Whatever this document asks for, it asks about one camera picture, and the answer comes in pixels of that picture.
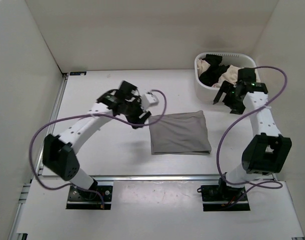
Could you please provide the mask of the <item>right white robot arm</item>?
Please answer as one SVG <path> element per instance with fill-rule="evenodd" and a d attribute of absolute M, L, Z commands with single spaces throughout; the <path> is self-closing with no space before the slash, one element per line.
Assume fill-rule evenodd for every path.
<path fill-rule="evenodd" d="M 256 81 L 255 68 L 238 70 L 236 85 L 225 81 L 218 90 L 213 103 L 220 100 L 231 109 L 232 114 L 240 115 L 224 132 L 229 131 L 241 120 L 250 119 L 253 138 L 241 156 L 241 163 L 232 171 L 220 175 L 217 195 L 223 199 L 230 199 L 235 193 L 240 193 L 246 184 L 261 176 L 279 173 L 292 147 L 289 137 L 282 135 L 273 118 L 270 104 L 276 100 L 287 86 L 287 75 L 284 77 L 281 90 L 274 96 L 268 96 L 267 86 Z"/>

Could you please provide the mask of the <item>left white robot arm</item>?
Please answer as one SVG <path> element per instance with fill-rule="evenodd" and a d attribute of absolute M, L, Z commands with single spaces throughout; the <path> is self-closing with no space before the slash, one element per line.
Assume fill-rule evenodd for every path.
<path fill-rule="evenodd" d="M 159 100 L 152 92 L 137 95 L 137 87 L 122 81 L 118 89 L 111 89 L 100 96 L 88 111 L 67 130 L 44 139 L 42 163 L 64 181 L 80 188 L 86 200 L 97 196 L 97 181 L 85 173 L 77 159 L 84 143 L 103 125 L 117 115 L 124 115 L 133 129 L 140 128 L 151 116 L 148 108 Z"/>

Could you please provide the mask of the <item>grey trousers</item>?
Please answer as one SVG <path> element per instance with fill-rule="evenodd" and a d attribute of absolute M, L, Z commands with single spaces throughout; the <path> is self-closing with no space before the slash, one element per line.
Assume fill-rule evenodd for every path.
<path fill-rule="evenodd" d="M 208 155 L 212 151 L 202 110 L 164 115 L 149 126 L 153 155 Z"/>

